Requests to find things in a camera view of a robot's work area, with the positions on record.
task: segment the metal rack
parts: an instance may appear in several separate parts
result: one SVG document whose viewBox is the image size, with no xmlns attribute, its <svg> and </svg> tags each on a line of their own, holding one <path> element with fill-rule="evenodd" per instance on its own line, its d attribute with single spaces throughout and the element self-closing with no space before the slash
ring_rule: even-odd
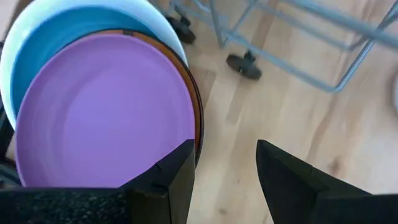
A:
<svg viewBox="0 0 398 224">
<path fill-rule="evenodd" d="M 191 15 L 199 18 L 201 21 L 207 23 L 208 25 L 214 27 L 218 45 L 220 48 L 226 46 L 229 41 L 235 41 L 248 49 L 248 52 L 245 54 L 243 58 L 236 58 L 234 55 L 230 55 L 230 57 L 234 57 L 229 60 L 227 59 L 228 64 L 238 72 L 249 78 L 259 78 L 261 76 L 261 72 L 259 75 L 251 75 L 252 72 L 259 72 L 258 68 L 253 64 L 255 58 L 252 56 L 252 53 L 256 55 L 260 55 L 264 57 L 266 60 L 272 62 L 274 65 L 277 65 L 284 71 L 295 75 L 297 78 L 307 82 L 308 84 L 317 87 L 323 91 L 336 93 L 341 91 L 348 81 L 352 78 L 355 71 L 366 57 L 368 52 L 372 49 L 372 46 L 375 42 L 379 42 L 380 44 L 384 44 L 393 49 L 398 49 L 398 38 L 390 35 L 384 31 L 386 27 L 392 24 L 398 18 L 398 0 L 391 6 L 389 12 L 386 14 L 384 19 L 380 22 L 377 27 L 372 27 L 365 22 L 359 21 L 353 17 L 350 17 L 340 11 L 329 9 L 321 4 L 311 1 L 311 0 L 279 0 L 280 2 L 284 2 L 286 4 L 290 4 L 291 6 L 305 11 L 307 13 L 311 13 L 317 17 L 325 19 L 333 24 L 336 24 L 345 29 L 352 30 L 356 33 L 361 34 L 361 38 L 352 44 L 345 44 L 342 41 L 336 40 L 330 37 L 327 34 L 319 31 L 316 27 L 304 24 L 303 22 L 298 21 L 296 18 L 283 13 L 280 10 L 274 9 L 269 6 L 267 2 L 263 2 L 260 0 L 245 0 L 248 3 L 247 8 L 245 8 L 243 14 L 238 19 L 237 23 L 233 25 L 231 28 L 226 26 L 226 21 L 228 18 L 224 15 L 221 15 L 216 9 L 216 0 L 209 0 L 208 4 L 203 4 L 200 0 L 192 0 L 196 6 L 201 9 L 203 12 L 206 12 L 203 16 L 200 13 L 195 12 L 193 9 L 190 9 L 187 6 L 184 6 L 180 0 L 171 0 L 169 8 L 164 11 L 159 8 L 157 0 L 152 0 L 151 2 L 160 9 L 165 15 L 169 15 L 173 10 L 177 11 L 182 19 L 180 20 L 181 24 L 177 27 L 175 23 L 173 25 L 176 30 L 178 36 L 181 36 L 181 33 L 184 33 L 188 30 L 190 25 L 189 20 L 187 19 L 187 15 Z M 304 32 L 325 41 L 326 43 L 338 47 L 346 52 L 352 52 L 358 47 L 362 46 L 362 50 L 354 60 L 354 62 L 349 66 L 346 73 L 343 75 L 342 79 L 338 82 L 337 85 L 333 86 L 329 83 L 326 83 L 316 76 L 311 75 L 293 65 L 286 62 L 285 60 L 273 56 L 266 50 L 260 49 L 247 41 L 241 34 L 238 33 L 239 26 L 243 23 L 245 18 L 247 18 L 248 14 L 253 9 L 260 9 L 266 13 L 270 13 L 276 16 L 279 19 L 284 20 L 290 25 L 297 27 Z"/>
</svg>

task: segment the purple plate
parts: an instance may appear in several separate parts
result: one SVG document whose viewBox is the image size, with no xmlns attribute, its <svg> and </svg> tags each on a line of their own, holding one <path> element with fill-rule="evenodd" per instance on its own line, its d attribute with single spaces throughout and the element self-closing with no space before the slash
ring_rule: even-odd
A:
<svg viewBox="0 0 398 224">
<path fill-rule="evenodd" d="M 195 138 L 189 92 L 153 46 L 117 34 L 80 39 L 49 60 L 18 114 L 26 187 L 119 187 Z"/>
</svg>

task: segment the blue plate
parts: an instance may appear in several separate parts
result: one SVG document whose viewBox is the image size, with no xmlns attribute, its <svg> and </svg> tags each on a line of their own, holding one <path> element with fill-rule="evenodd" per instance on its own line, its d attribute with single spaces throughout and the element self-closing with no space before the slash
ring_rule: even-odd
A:
<svg viewBox="0 0 398 224">
<path fill-rule="evenodd" d="M 84 7 L 64 11 L 40 25 L 21 47 L 11 77 L 13 111 L 18 114 L 25 92 L 43 65 L 64 46 L 103 29 L 134 29 L 156 37 L 131 16 L 106 7 Z"/>
</svg>

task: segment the wooden floor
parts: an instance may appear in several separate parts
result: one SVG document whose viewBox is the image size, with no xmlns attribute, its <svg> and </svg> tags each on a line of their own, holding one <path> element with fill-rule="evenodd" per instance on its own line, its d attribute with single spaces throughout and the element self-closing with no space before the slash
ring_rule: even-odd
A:
<svg viewBox="0 0 398 224">
<path fill-rule="evenodd" d="M 392 4 L 392 0 L 322 2 L 372 24 Z M 218 4 L 232 21 L 244 6 L 240 0 Z M 285 4 L 277 7 L 347 44 L 358 38 Z M 371 193 L 398 193 L 398 116 L 391 97 L 397 52 L 375 45 L 348 86 L 332 95 L 263 59 L 257 61 L 263 71 L 259 81 L 241 78 L 225 59 L 245 49 L 231 44 L 220 50 L 212 29 L 192 22 L 197 41 L 185 50 L 205 106 L 205 140 L 189 223 L 272 223 L 257 179 L 258 139 Z M 248 18 L 241 32 L 253 44 L 329 83 L 338 81 L 358 53 L 334 49 L 260 11 Z"/>
</svg>

